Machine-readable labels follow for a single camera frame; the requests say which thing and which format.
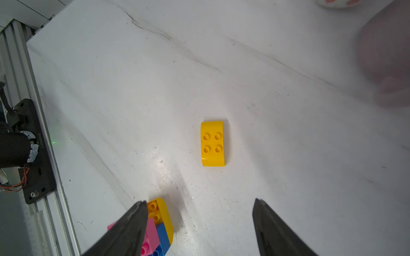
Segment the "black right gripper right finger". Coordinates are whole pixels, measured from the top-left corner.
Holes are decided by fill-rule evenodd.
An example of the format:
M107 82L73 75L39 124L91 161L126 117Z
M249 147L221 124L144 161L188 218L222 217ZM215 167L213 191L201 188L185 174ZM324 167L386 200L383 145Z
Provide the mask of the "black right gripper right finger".
M260 255L316 255L264 200L255 199L252 215Z

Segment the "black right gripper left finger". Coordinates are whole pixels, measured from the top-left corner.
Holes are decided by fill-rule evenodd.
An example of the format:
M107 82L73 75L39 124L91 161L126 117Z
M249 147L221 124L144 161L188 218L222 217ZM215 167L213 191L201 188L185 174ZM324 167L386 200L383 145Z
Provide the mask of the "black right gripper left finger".
M136 202L85 256L139 256L148 222L146 201Z

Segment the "pink square lego brick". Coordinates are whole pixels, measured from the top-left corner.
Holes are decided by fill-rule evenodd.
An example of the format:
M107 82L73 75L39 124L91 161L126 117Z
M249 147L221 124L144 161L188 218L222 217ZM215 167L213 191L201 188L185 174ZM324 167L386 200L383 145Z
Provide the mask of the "pink square lego brick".
M161 240L155 221L157 217L149 218L141 249L141 256L163 256Z

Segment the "blue square lego brick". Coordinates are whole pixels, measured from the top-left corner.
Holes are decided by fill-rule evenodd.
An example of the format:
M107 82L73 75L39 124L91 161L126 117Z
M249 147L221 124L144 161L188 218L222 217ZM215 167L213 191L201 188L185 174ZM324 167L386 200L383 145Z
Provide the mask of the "blue square lego brick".
M165 256L170 248L169 237L164 223L156 225L156 228L160 244L158 245L156 250L153 251L152 256Z

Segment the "yellow curved lego brick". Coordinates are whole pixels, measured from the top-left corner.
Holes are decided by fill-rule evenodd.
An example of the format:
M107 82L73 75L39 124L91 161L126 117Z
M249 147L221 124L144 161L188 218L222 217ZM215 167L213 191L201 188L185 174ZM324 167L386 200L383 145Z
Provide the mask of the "yellow curved lego brick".
M202 165L225 166L223 121L202 122L200 132Z

